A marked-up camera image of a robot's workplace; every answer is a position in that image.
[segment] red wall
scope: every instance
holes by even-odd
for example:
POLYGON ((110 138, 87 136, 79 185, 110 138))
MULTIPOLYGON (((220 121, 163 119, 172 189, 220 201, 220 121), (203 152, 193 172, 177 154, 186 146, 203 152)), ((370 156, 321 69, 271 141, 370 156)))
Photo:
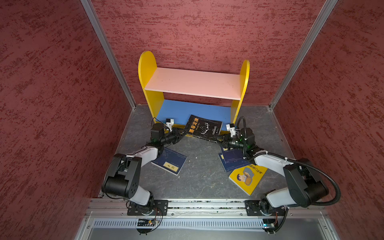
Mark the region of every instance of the red wall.
POLYGON ((340 185, 342 239, 384 238, 383 25, 384 1, 339 0, 275 108, 295 157, 340 185))
MULTIPOLYGON (((158 66, 167 68, 239 74, 249 59, 243 103, 269 104, 324 0, 92 2, 137 103, 146 103, 137 65, 140 54, 150 50, 158 66)), ((179 94, 165 98, 231 102, 179 94)))
POLYGON ((0 13, 0 239, 73 239, 130 107, 80 1, 0 13))

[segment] yellow book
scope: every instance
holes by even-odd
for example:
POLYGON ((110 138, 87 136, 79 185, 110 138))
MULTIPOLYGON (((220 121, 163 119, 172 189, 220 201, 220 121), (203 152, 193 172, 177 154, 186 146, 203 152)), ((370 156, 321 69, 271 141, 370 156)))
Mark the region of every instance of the yellow book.
POLYGON ((264 176, 266 167, 250 164, 246 167, 235 169, 229 179, 239 186, 249 196, 264 176))

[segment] book cover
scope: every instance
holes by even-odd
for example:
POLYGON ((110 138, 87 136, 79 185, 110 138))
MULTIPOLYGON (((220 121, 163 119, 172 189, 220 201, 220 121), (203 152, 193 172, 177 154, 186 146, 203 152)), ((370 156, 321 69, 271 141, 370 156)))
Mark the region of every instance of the book cover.
POLYGON ((266 167, 250 164, 246 167, 235 169, 229 175, 229 179, 250 196, 266 170, 266 167))
POLYGON ((215 120, 208 120, 191 115, 185 126, 187 134, 193 137, 202 138, 211 142, 217 142, 217 137, 223 123, 215 120))
POLYGON ((230 162, 236 162, 238 160, 243 160, 243 151, 239 149, 226 149, 222 148, 221 149, 221 154, 224 157, 225 163, 230 163, 230 162))
POLYGON ((161 156, 153 160, 152 164, 172 174, 178 175, 186 159, 187 156, 184 156, 183 154, 180 154, 168 148, 164 148, 164 151, 161 156))
POLYGON ((225 162, 225 158, 224 158, 223 154, 219 153, 218 157, 220 158, 221 163, 223 164, 224 170, 226 172, 230 172, 230 171, 235 170, 237 168, 249 165, 249 162, 242 159, 242 158, 239 159, 238 161, 234 161, 234 162, 225 162))

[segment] wall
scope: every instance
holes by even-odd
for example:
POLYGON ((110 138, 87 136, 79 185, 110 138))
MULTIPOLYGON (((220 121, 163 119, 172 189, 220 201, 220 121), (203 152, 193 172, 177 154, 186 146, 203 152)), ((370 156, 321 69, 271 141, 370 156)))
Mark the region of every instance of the wall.
POLYGON ((340 185, 342 239, 383 239, 384 2, 339 0, 275 112, 296 158, 340 185))
POLYGON ((73 239, 130 106, 80 1, 0 12, 0 239, 73 239))
MULTIPOLYGON (((149 50, 159 67, 239 74, 251 63, 244 104, 268 105, 324 0, 93 0, 137 103, 146 103, 137 75, 149 50)), ((228 104, 179 94, 166 99, 228 104)))

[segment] yellow side panel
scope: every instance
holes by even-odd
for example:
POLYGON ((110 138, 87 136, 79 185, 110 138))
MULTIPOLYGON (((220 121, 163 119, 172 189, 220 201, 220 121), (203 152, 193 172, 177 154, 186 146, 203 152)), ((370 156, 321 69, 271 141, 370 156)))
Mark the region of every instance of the yellow side panel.
POLYGON ((240 71, 240 90, 241 90, 241 99, 233 100, 231 106, 231 121, 236 122, 237 115, 239 114, 241 103, 243 102, 245 91, 247 90, 248 78, 249 78, 249 69, 250 64, 249 60, 244 60, 243 66, 240 71))
POLYGON ((146 91, 144 89, 156 69, 157 64, 153 53, 150 51, 143 52, 139 60, 139 80, 152 117, 156 117, 159 114, 164 102, 164 94, 162 92, 146 91))

